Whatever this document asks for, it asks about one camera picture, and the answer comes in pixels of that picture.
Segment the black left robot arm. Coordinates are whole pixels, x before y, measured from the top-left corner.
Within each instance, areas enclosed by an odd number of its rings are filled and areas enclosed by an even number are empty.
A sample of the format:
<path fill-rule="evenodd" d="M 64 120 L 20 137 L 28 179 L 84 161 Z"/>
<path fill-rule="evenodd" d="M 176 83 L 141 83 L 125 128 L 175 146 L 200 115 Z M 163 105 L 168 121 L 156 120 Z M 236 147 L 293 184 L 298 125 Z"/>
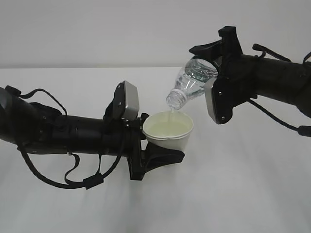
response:
<path fill-rule="evenodd" d="M 180 163 L 185 156 L 181 149 L 152 142 L 141 148 L 148 115 L 139 112 L 138 91 L 129 82 L 117 85 L 101 119 L 70 116 L 64 107 L 27 102 L 33 95 L 11 86 L 0 90 L 0 138 L 17 146 L 31 171 L 35 167 L 30 154 L 112 155 L 115 164 L 125 157 L 131 180 L 140 181 L 146 172 Z"/>

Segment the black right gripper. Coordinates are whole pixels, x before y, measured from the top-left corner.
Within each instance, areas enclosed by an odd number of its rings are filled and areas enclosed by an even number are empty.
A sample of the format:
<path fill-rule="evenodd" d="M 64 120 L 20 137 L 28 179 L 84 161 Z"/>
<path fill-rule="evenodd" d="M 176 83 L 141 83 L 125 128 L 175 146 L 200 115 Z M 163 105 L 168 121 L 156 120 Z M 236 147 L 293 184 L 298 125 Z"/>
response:
<path fill-rule="evenodd" d="M 189 49 L 195 57 L 210 63 L 221 58 L 218 64 L 217 80 L 241 80 L 243 71 L 241 66 L 242 48 L 235 26 L 224 26 L 218 30 L 219 40 L 204 45 L 196 45 Z"/>

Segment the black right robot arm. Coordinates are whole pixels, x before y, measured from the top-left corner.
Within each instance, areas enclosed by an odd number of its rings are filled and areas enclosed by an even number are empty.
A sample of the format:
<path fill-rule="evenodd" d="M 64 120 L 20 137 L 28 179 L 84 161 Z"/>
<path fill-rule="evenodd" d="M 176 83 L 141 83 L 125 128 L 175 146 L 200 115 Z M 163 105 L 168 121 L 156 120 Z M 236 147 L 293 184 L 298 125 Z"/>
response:
<path fill-rule="evenodd" d="M 234 107 L 257 96 L 291 104 L 310 117 L 310 62 L 293 63 L 259 44 L 253 49 L 260 51 L 260 56 L 246 55 L 234 26 L 224 26 L 218 35 L 220 40 L 189 50 L 218 71 L 218 76 L 205 86 L 208 113 L 217 123 L 230 120 Z"/>

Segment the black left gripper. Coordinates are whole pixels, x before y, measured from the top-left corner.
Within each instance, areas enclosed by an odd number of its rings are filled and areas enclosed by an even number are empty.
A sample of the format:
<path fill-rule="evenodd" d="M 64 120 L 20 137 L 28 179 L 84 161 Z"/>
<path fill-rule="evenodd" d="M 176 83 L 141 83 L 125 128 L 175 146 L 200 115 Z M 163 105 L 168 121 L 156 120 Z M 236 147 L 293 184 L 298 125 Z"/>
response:
<path fill-rule="evenodd" d="M 163 148 L 148 142 L 143 159 L 141 141 L 146 140 L 146 136 L 142 130 L 143 124 L 149 116 L 147 113 L 142 113 L 134 120 L 126 122 L 126 129 L 130 133 L 130 138 L 126 139 L 126 158 L 130 180 L 142 180 L 145 172 L 162 166 L 181 163 L 185 157 L 184 152 L 180 150 Z"/>

